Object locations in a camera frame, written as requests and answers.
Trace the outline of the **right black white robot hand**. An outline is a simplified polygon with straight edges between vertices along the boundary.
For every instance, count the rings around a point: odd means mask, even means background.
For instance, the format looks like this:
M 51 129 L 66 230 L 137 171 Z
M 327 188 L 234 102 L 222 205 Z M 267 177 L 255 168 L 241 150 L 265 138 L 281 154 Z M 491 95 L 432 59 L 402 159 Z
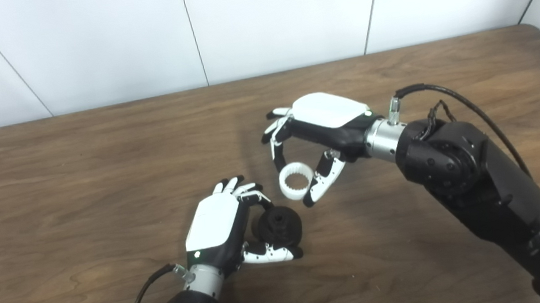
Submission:
M 285 141 L 296 138 L 325 147 L 307 179 L 308 187 L 289 195 L 310 208 L 337 181 L 347 162 L 369 157 L 366 131 L 376 116 L 365 103 L 315 92 L 297 99 L 290 107 L 274 108 L 267 120 L 273 122 L 262 134 L 261 143 L 270 146 L 281 184 L 286 182 L 286 175 L 304 173 L 299 168 L 301 163 L 289 164 L 285 160 Z

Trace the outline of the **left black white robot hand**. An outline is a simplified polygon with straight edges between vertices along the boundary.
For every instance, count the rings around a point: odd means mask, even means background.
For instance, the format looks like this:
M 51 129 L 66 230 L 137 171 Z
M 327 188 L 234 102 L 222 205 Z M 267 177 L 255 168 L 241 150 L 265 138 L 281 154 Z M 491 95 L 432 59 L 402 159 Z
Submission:
M 275 246 L 263 243 L 263 252 L 246 249 L 245 232 L 253 206 L 264 212 L 274 209 L 274 203 L 259 183 L 243 183 L 244 176 L 222 179 L 208 197 L 202 199 L 191 222 L 185 249 L 187 268 L 202 265 L 217 269 L 228 278 L 247 263 L 276 263 L 294 261 L 303 257 L 302 248 Z

